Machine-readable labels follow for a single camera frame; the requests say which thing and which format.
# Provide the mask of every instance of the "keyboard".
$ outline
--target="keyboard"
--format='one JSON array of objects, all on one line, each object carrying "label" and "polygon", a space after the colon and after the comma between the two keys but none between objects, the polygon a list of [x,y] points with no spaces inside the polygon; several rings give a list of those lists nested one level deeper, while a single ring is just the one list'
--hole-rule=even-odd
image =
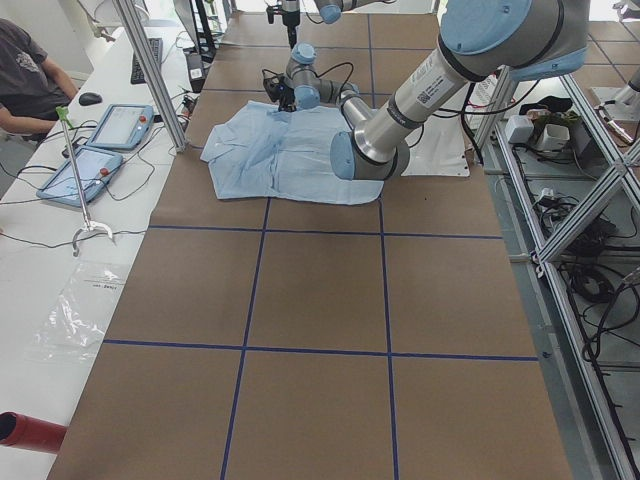
[{"label": "keyboard", "polygon": [[[162,63],[162,39],[161,38],[148,38],[153,58],[158,62],[158,66]],[[131,85],[137,85],[139,83],[146,83],[144,79],[144,72],[142,66],[136,54],[133,54],[133,60],[131,62]]]}]

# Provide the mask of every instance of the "tablet device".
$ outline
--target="tablet device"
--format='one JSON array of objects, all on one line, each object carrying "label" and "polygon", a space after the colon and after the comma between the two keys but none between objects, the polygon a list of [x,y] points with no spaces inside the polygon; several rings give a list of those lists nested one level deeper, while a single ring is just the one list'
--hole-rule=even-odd
[{"label": "tablet device", "polygon": [[136,148],[153,125],[151,105],[109,105],[87,141],[90,147],[129,151]]},{"label": "tablet device", "polygon": [[[122,155],[87,146],[78,148],[75,153],[85,199],[90,202],[104,190],[111,177],[120,169]],[[62,164],[42,188],[36,191],[36,195],[44,200],[80,207],[70,160]]]}]

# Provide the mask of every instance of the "clear plastic bag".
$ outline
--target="clear plastic bag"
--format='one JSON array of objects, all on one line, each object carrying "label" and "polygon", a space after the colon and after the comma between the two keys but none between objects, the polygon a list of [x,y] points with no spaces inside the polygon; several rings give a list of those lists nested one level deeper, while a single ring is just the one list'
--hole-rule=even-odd
[{"label": "clear plastic bag", "polygon": [[129,266],[81,262],[35,333],[29,358],[92,362],[129,274]]}]

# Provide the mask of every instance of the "red cup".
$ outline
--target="red cup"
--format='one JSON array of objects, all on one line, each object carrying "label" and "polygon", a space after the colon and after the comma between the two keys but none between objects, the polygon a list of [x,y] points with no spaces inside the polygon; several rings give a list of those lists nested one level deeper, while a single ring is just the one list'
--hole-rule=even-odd
[{"label": "red cup", "polygon": [[36,452],[58,453],[67,427],[27,417],[20,413],[0,414],[0,445],[34,450]]}]

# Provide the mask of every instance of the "black mouse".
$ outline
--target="black mouse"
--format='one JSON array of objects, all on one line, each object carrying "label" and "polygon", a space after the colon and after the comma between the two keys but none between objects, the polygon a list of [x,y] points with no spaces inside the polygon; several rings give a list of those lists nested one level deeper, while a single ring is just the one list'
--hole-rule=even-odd
[{"label": "black mouse", "polygon": [[78,103],[83,107],[86,107],[87,105],[93,105],[94,103],[100,103],[101,101],[102,97],[93,92],[85,92],[80,95],[80,98],[78,98]]}]

